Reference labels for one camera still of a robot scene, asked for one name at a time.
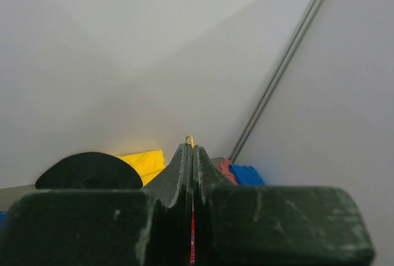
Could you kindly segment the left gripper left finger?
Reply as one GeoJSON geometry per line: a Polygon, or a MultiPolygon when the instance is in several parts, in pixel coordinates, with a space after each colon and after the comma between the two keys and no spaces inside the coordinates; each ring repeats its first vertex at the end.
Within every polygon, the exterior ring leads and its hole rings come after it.
{"type": "Polygon", "coordinates": [[[139,190],[36,190],[9,209],[2,265],[188,265],[193,149],[139,190]]]}

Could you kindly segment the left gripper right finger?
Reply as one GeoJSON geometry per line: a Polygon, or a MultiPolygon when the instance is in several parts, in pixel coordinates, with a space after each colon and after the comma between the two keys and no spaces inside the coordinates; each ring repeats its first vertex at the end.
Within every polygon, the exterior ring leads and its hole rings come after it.
{"type": "Polygon", "coordinates": [[[343,189],[235,185],[193,150],[197,265],[371,265],[376,252],[343,189]]]}

